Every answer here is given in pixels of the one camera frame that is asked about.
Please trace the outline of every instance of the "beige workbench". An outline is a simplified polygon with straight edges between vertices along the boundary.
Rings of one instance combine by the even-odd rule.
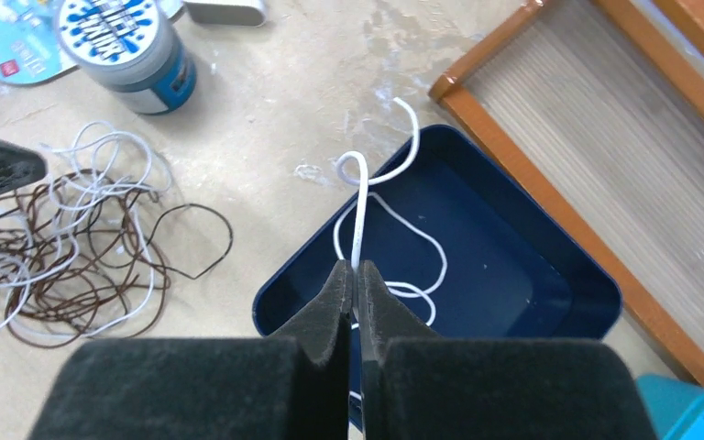
[[[178,280],[150,336],[257,336],[255,292],[355,189],[332,159],[363,152],[372,169],[409,136],[400,96],[423,126],[451,123],[429,84],[518,0],[281,0],[261,28],[177,21],[199,70],[179,111],[134,115],[83,73],[29,88],[0,85],[0,138],[60,147],[105,119],[147,139],[188,201],[228,216],[236,243],[198,281]],[[176,229],[163,247],[188,266],[215,253],[214,230]],[[635,374],[670,369],[627,319],[607,342]],[[53,377],[77,346],[41,350],[0,333],[0,440],[24,438]]]

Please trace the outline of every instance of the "white cable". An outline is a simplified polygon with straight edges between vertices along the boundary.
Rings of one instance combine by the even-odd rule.
[[[103,126],[109,130],[109,133],[100,136],[92,142],[82,143],[84,134],[91,128],[97,126]],[[118,179],[115,179],[114,176],[112,176],[115,171],[114,167],[118,163],[118,157],[126,146],[131,148],[133,146],[137,147],[137,149],[141,150],[146,160],[144,171],[135,180],[131,176],[123,176]],[[100,159],[99,156],[103,154],[102,150],[106,147],[111,147],[112,149],[110,156],[105,160],[105,166],[101,170],[97,170],[95,164]],[[71,189],[76,191],[78,194],[74,194],[71,199],[63,197],[63,195],[69,194],[59,196],[57,194],[58,189],[55,185],[56,178],[51,174],[48,174],[45,182],[49,186],[48,196],[50,205],[55,205],[54,207],[60,210],[58,214],[54,215],[50,219],[50,231],[48,233],[44,232],[44,234],[47,234],[50,239],[54,240],[54,245],[56,247],[55,261],[44,265],[44,267],[52,269],[32,271],[30,267],[30,256],[25,256],[21,259],[18,256],[11,256],[5,254],[4,252],[0,252],[0,276],[8,279],[8,282],[0,282],[0,289],[7,292],[4,297],[6,304],[11,302],[14,295],[19,295],[16,309],[8,315],[6,319],[0,322],[0,330],[7,325],[13,324],[21,328],[23,331],[33,334],[34,336],[70,338],[75,335],[59,332],[38,332],[19,323],[17,317],[21,309],[28,302],[31,285],[37,281],[52,277],[53,275],[66,270],[71,264],[73,264],[73,262],[80,255],[80,244],[72,232],[77,226],[82,224],[89,218],[90,215],[93,214],[94,209],[100,202],[110,197],[125,197],[132,190],[147,191],[150,193],[164,193],[172,186],[172,178],[168,163],[165,159],[156,154],[144,139],[126,131],[115,130],[111,124],[105,121],[96,121],[84,126],[76,135],[69,148],[52,149],[47,146],[43,146],[43,148],[65,159],[69,163],[74,175],[71,179],[64,178],[65,185],[63,188],[66,192]],[[91,157],[89,164],[83,165],[80,161],[79,153],[86,149],[91,150]],[[165,179],[165,184],[160,187],[147,183],[147,179],[152,174],[155,164],[159,165]],[[90,169],[93,171],[91,171],[90,174],[83,174],[85,169]],[[73,220],[70,222],[66,218],[66,215],[69,214],[73,215]],[[149,254],[147,239],[138,221],[138,206],[134,205],[131,207],[127,215],[130,216],[131,223],[136,229],[141,254],[147,262],[152,263],[153,260],[152,256]],[[26,215],[24,213],[17,212],[0,218],[0,222],[5,220],[16,221],[19,224],[18,229],[24,233],[25,237],[25,243],[22,243],[21,245],[28,249],[33,248],[33,236],[31,235],[28,227],[28,219],[26,218]],[[65,255],[66,253],[64,253],[63,250],[69,248],[71,249],[71,254]],[[155,289],[155,283],[156,271],[150,266],[147,292],[139,306],[122,316],[112,319],[108,323],[97,325],[95,329],[88,330],[83,333],[82,336],[90,337],[99,335],[114,325],[120,324],[140,313],[153,296],[152,294]]]
[[[350,256],[350,261],[352,265],[352,269],[354,271],[357,271],[359,266],[360,266],[360,250],[362,248],[362,243],[363,243],[363,229],[364,229],[364,224],[365,224],[365,219],[366,219],[366,208],[368,204],[368,198],[369,196],[373,197],[374,200],[379,202],[382,208],[392,216],[395,220],[400,222],[402,225],[406,226],[414,232],[414,234],[424,238],[430,244],[432,244],[435,249],[438,251],[438,255],[441,258],[441,270],[439,271],[438,274],[438,280],[430,286],[429,288],[422,290],[408,282],[403,282],[403,281],[385,281],[385,285],[389,288],[390,293],[392,293],[395,296],[399,296],[401,298],[423,298],[425,302],[428,304],[428,307],[430,308],[430,316],[428,319],[425,321],[427,325],[432,325],[433,322],[435,321],[435,316],[436,316],[436,309],[435,309],[435,302],[430,298],[430,294],[435,292],[441,284],[444,282],[444,278],[446,277],[446,270],[448,268],[448,263],[446,261],[446,253],[444,252],[444,249],[441,247],[441,244],[438,243],[438,241],[435,240],[432,236],[429,236],[426,234],[424,231],[420,230],[418,227],[412,225],[408,220],[403,218],[400,214],[396,213],[378,194],[375,192],[369,192],[369,186],[371,185],[376,185],[378,183],[383,183],[390,181],[397,176],[399,176],[401,173],[406,171],[414,162],[414,159],[417,157],[417,153],[420,150],[420,125],[419,121],[417,120],[417,114],[414,112],[414,110],[406,104],[401,98],[395,98],[393,100],[395,104],[400,105],[404,110],[406,110],[406,113],[409,114],[409,118],[411,119],[412,122],[412,145],[409,148],[409,154],[406,156],[406,160],[403,161],[401,165],[395,168],[395,170],[392,170],[384,175],[381,175],[377,178],[374,179],[369,179],[369,167],[368,164],[366,163],[366,158],[360,154],[357,151],[348,151],[347,153],[344,153],[336,162],[335,164],[335,171],[338,174],[338,177],[346,182],[349,183],[350,185],[357,185],[358,190],[357,190],[357,201],[355,203],[352,203],[335,221],[335,224],[333,226],[333,247],[335,250],[335,255],[338,259],[344,259],[344,252],[341,250],[341,243],[339,239],[339,231],[341,229],[341,224],[344,222],[344,220],[347,218],[347,215],[352,212],[353,209],[357,208],[356,214],[355,214],[355,228],[354,228],[354,235],[352,236],[352,254]],[[355,179],[353,177],[350,177],[344,172],[344,164],[347,163],[349,160],[355,160],[357,162],[357,165],[360,168],[360,178]],[[352,329],[358,328],[358,324],[352,324]],[[361,397],[358,393],[354,391],[350,391],[349,395],[361,400]]]

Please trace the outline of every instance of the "can lid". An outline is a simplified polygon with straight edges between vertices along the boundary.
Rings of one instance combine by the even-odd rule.
[[[119,67],[159,35],[156,0],[65,0],[56,12],[60,43],[79,63]]]

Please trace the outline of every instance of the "blue paint can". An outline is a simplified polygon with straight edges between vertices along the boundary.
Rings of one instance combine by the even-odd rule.
[[[136,113],[168,113],[193,93],[193,59],[157,0],[64,0],[55,33],[83,71]]]

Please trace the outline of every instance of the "navy blue tray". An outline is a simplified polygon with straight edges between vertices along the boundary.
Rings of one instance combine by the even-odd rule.
[[[402,163],[404,145],[376,175]],[[448,337],[602,338],[620,315],[616,283],[515,181],[450,126],[422,130],[414,164],[392,181],[371,187],[415,226],[444,247],[449,262],[431,294],[433,329]],[[336,263],[333,224],[345,203],[260,289],[255,326],[271,334],[322,289]],[[341,227],[349,255],[354,212]],[[386,281],[426,289],[441,259],[433,245],[368,199],[362,258],[373,260]],[[424,300],[401,299],[426,319]],[[349,386],[360,388],[360,346],[353,332]],[[350,418],[360,425],[358,402]]]

